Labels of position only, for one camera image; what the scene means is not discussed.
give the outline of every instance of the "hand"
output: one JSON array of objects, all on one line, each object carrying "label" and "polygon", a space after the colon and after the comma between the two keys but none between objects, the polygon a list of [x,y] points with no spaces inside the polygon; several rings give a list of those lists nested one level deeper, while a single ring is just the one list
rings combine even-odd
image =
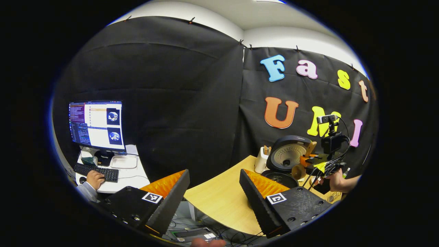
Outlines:
[{"label": "hand", "polygon": [[87,174],[87,182],[95,189],[99,189],[99,187],[101,186],[101,183],[103,183],[105,181],[105,179],[103,179],[104,175],[95,171],[95,170],[91,170],[88,174]]},{"label": "hand", "polygon": [[344,184],[345,179],[343,178],[343,172],[341,168],[338,171],[336,171],[334,174],[327,176],[326,179],[330,179],[329,187],[331,188],[332,192],[343,192],[343,193],[346,192],[345,184]]},{"label": "hand", "polygon": [[209,243],[201,238],[195,238],[192,240],[191,247],[224,247],[226,241],[224,240],[212,240]]}]

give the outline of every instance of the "wooden table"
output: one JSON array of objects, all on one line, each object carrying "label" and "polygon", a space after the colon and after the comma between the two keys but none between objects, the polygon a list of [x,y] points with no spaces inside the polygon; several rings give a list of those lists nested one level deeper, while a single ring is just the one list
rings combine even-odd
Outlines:
[{"label": "wooden table", "polygon": [[[255,213],[249,206],[247,196],[239,184],[241,169],[254,171],[256,157],[248,156],[238,164],[218,176],[188,189],[184,198],[196,209],[200,210],[210,218],[240,232],[257,235],[261,232]],[[311,189],[311,192],[320,198],[327,200],[332,192],[325,195]]]}]

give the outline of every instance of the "yellow letter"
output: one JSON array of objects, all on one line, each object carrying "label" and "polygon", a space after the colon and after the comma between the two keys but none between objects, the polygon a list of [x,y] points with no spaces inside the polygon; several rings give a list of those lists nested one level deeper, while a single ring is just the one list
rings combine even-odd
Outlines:
[{"label": "yellow letter", "polygon": [[[317,117],[325,116],[325,110],[323,110],[323,108],[319,106],[313,106],[312,110],[314,112],[313,123],[311,124],[311,128],[307,131],[307,133],[312,136],[317,136],[317,134],[319,134],[320,137],[322,137],[323,134],[328,130],[329,123],[317,124]],[[338,117],[342,117],[342,115],[338,112],[331,112],[331,115],[337,115]]]},{"label": "yellow letter", "polygon": [[351,88],[351,83],[349,82],[349,75],[348,73],[344,72],[343,70],[339,69],[337,71],[338,75],[338,84],[344,88],[349,90]]}]

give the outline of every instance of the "letter f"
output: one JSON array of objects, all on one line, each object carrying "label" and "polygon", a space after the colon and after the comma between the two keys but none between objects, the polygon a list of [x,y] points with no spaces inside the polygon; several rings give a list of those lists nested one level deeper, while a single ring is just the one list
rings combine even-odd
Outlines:
[{"label": "letter f", "polygon": [[282,55],[276,55],[271,58],[261,60],[261,64],[265,65],[265,68],[267,68],[267,71],[270,74],[270,78],[268,78],[269,81],[274,82],[285,77],[284,74],[279,72],[279,70],[282,72],[285,71],[284,64],[281,61],[285,61],[285,58]]}]

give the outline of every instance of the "black keyboard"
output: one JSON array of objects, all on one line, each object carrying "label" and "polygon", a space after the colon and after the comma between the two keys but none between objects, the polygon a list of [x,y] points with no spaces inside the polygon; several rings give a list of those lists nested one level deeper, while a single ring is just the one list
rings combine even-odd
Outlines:
[{"label": "black keyboard", "polygon": [[117,179],[119,177],[119,170],[117,169],[99,168],[96,166],[84,165],[81,163],[76,163],[75,168],[73,170],[84,176],[87,176],[87,174],[91,170],[95,170],[99,173],[102,173],[105,176],[104,179],[106,182],[117,183]]}]

